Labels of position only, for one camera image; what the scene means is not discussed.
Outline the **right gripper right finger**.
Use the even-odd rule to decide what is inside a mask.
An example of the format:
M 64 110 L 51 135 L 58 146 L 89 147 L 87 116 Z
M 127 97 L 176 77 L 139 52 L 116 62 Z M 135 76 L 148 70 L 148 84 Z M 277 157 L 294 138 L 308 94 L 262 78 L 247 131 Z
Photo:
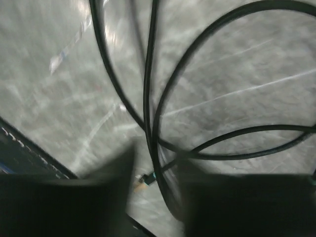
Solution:
M 306 174 L 208 173 L 178 164 L 187 237 L 313 237 L 316 185 Z

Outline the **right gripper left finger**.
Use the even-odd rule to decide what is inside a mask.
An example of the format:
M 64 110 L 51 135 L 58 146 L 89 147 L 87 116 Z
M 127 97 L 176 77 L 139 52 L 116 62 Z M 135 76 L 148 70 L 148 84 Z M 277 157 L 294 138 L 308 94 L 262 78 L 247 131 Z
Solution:
M 82 178 L 4 174 L 0 177 L 3 237 L 131 237 L 126 209 L 135 144 Z

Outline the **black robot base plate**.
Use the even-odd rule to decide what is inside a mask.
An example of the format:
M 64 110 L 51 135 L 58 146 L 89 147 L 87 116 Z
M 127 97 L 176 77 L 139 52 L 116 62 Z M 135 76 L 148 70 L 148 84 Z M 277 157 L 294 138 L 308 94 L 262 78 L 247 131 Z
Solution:
M 48 174 L 58 179 L 77 178 L 73 172 L 2 118 L 0 170 L 6 174 Z

